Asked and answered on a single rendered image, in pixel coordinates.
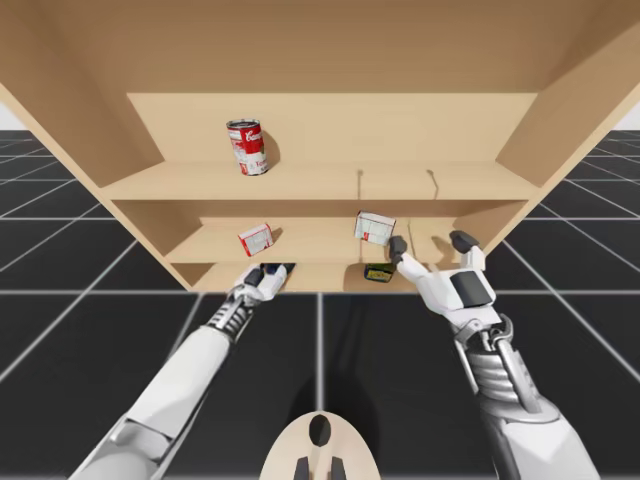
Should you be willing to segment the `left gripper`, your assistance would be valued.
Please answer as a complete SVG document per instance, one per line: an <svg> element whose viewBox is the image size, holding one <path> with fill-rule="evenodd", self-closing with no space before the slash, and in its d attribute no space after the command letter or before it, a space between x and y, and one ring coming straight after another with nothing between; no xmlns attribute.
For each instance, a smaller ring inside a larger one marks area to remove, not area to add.
<svg viewBox="0 0 640 480"><path fill-rule="evenodd" d="M235 287L248 291L250 298L271 301L289 276L289 265L283 263L250 264L234 282Z"/></svg>

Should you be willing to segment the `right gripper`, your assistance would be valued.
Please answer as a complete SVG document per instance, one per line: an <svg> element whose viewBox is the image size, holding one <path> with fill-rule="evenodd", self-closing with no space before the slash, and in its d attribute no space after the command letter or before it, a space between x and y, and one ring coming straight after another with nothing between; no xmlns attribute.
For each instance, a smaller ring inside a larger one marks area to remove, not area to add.
<svg viewBox="0 0 640 480"><path fill-rule="evenodd" d="M408 281L415 281L427 308L446 316L463 309L491 306L496 294L484 270L486 256L479 241L462 230L449 234L453 248L461 254L461 269L427 269L408 253L408 244L400 235L389 239L389 258Z"/></svg>

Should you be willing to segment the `blue flat can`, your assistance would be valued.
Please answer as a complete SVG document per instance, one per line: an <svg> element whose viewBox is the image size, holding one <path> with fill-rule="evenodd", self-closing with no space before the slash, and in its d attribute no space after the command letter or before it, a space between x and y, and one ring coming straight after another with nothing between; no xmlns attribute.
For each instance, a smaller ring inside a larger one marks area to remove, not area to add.
<svg viewBox="0 0 640 480"><path fill-rule="evenodd" d="M364 278L378 283L389 283L395 271L396 267L393 263L367 263L364 268Z"/></svg>

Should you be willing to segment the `red and white can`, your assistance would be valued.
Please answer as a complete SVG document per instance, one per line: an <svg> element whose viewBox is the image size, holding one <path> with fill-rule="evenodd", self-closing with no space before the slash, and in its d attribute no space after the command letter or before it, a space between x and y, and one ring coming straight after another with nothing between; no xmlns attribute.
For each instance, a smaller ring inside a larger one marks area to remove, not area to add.
<svg viewBox="0 0 640 480"><path fill-rule="evenodd" d="M226 124L236 161L245 176L268 171L261 124L256 119L238 119Z"/></svg>

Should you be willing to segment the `pale wooden shelf unit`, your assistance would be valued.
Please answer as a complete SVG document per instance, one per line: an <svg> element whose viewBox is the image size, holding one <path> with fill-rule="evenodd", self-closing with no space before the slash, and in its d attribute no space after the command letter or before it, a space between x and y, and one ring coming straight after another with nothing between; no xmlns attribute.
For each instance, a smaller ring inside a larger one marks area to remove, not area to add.
<svg viewBox="0 0 640 480"><path fill-rule="evenodd" d="M267 223L288 290L366 292L358 212L491 251L640 102L640 0L0 0L0 102L187 289Z"/></svg>

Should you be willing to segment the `tan robot part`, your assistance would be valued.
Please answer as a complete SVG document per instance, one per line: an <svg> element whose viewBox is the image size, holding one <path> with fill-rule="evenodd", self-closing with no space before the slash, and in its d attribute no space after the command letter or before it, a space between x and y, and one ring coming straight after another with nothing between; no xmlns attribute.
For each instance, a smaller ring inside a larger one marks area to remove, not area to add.
<svg viewBox="0 0 640 480"><path fill-rule="evenodd" d="M326 411L304 414L273 443L259 480L381 480L361 434Z"/></svg>

